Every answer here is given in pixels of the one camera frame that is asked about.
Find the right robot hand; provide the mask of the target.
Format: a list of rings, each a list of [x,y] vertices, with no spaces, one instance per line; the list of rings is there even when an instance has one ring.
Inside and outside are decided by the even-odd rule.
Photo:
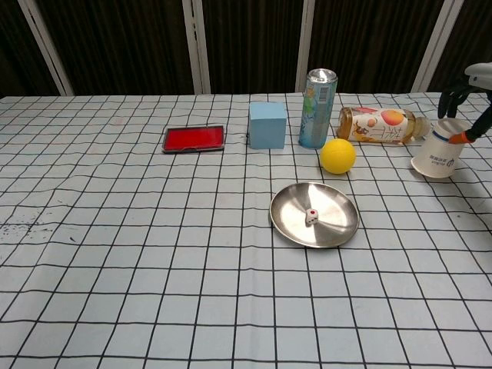
[[[492,62],[468,66],[464,74],[441,93],[438,118],[455,118],[457,108],[471,93],[485,92],[490,106],[473,123],[471,128],[448,139],[453,145],[473,143],[492,127]]]

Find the white paper cup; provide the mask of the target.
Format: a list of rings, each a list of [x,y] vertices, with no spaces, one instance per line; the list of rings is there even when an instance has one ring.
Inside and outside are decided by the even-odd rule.
[[[454,173],[461,152],[469,141],[461,135],[469,124],[457,118],[437,121],[418,153],[411,159],[412,167],[429,178],[447,178]]]

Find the metal plate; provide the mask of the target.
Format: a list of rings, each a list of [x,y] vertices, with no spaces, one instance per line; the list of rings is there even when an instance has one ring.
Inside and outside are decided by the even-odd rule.
[[[305,212],[318,212],[318,223],[307,225]],[[287,239],[309,248],[335,248],[353,238],[360,216],[343,192],[317,182],[290,184],[272,199],[271,223]]]

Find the peach tea bottle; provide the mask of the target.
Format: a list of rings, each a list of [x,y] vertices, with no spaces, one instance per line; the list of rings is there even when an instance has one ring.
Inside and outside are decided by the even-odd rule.
[[[337,137],[347,141],[406,144],[431,130],[424,116],[398,108],[346,107],[339,114]]]

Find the yellow ball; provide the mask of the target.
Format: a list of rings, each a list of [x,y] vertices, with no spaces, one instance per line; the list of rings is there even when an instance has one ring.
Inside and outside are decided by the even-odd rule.
[[[324,145],[320,150],[319,158],[325,171],[341,175],[353,167],[356,161],[356,151],[349,141],[335,138]]]

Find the green drink can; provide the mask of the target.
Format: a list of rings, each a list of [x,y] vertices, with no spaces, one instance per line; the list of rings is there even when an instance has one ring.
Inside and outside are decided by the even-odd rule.
[[[326,142],[337,87],[337,75],[326,68],[316,68],[307,74],[299,144],[319,149]]]

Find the light blue cube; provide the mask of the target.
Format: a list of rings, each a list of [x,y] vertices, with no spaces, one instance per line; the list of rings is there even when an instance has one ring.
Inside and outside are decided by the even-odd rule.
[[[249,144],[253,149],[283,149],[287,112],[280,102],[254,101],[249,108]]]

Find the red ink pad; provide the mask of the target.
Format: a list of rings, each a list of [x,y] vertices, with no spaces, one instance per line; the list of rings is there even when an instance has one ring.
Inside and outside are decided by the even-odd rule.
[[[224,149],[222,125],[169,128],[166,131],[162,152],[180,154]]]

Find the white aluminium frame post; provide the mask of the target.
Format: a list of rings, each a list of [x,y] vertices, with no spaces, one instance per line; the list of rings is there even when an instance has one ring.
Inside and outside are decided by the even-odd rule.
[[[181,0],[191,76],[196,95],[211,94],[208,50],[202,0]]]
[[[61,96],[73,96],[74,90],[65,67],[42,17],[36,0],[17,0],[25,20],[28,23],[36,44],[47,65],[50,75]]]
[[[435,68],[440,60],[445,47],[445,42],[449,38],[450,27],[447,26],[448,19],[454,10],[455,0],[444,0],[440,13],[434,24],[424,56],[422,57],[419,69],[417,71],[411,92],[424,92],[428,89],[431,79],[434,75]]]
[[[311,46],[311,34],[314,20],[315,0],[303,0],[301,33],[298,47],[298,61],[295,79],[295,91],[303,92],[308,74],[308,60]]]

